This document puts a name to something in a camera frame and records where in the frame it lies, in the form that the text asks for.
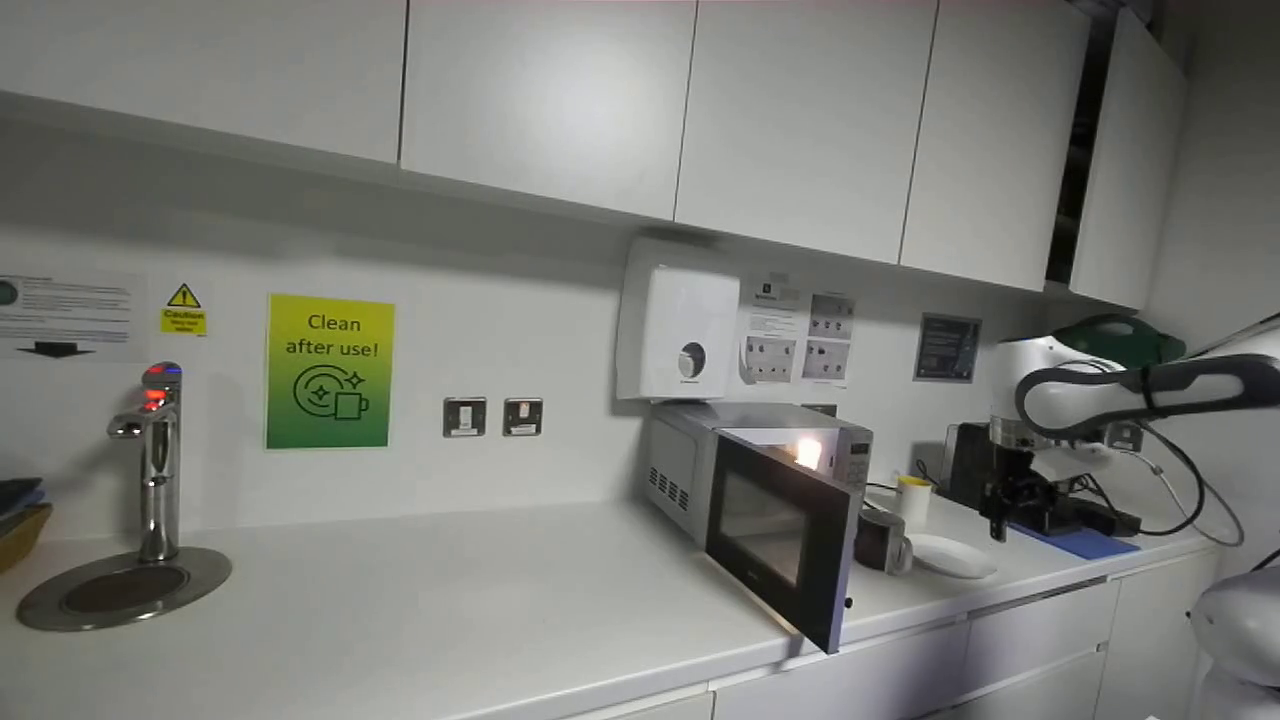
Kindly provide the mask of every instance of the yellow warning label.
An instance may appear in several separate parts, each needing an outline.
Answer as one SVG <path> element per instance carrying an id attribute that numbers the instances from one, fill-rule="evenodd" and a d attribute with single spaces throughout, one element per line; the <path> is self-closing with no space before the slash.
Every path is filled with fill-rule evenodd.
<path id="1" fill-rule="evenodd" d="M 195 313 L 200 307 L 200 297 L 190 294 L 190 284 L 180 284 L 164 307 L 185 307 L 185 313 Z"/>
<path id="2" fill-rule="evenodd" d="M 160 313 L 160 332 L 164 336 L 207 336 L 207 317 L 190 284 L 180 284 L 164 313 Z"/>

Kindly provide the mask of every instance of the cup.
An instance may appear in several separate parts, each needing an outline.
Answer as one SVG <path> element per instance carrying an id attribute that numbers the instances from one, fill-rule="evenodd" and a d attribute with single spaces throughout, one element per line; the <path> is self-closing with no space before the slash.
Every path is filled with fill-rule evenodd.
<path id="1" fill-rule="evenodd" d="M 897 515 L 902 520 L 902 534 L 919 534 L 929 524 L 929 499 L 933 483 L 923 476 L 897 476 Z"/>

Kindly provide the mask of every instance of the green sign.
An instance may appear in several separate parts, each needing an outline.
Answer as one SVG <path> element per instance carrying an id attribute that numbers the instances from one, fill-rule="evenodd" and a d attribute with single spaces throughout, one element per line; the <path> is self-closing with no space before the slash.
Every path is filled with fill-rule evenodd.
<path id="1" fill-rule="evenodd" d="M 268 448 L 386 448 L 390 304 L 272 297 Z"/>

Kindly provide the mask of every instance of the microwave door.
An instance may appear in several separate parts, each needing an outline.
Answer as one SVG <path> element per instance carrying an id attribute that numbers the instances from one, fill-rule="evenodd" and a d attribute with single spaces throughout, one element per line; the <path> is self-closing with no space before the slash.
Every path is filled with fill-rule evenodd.
<path id="1" fill-rule="evenodd" d="M 708 557 L 824 652 L 838 648 L 852 527 L 846 490 L 720 438 Z"/>

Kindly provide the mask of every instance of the white countertop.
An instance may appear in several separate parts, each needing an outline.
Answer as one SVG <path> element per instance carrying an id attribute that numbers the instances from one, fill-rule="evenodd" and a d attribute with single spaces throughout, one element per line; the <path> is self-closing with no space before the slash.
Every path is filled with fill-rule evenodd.
<path id="1" fill-rule="evenodd" d="M 993 546 L 983 520 L 953 506 L 936 506 L 929 524 L 993 551 L 1001 572 L 854 570 L 843 641 L 1204 550 L 1183 535 L 1085 564 L 1015 534 Z M 765 610 L 632 506 L 256 527 L 190 546 L 226 551 L 233 579 L 113 634 L 27 634 L 11 610 L 38 579 L 122 550 L 35 550 L 0 576 L 0 715 L 568 715 L 792 652 Z"/>

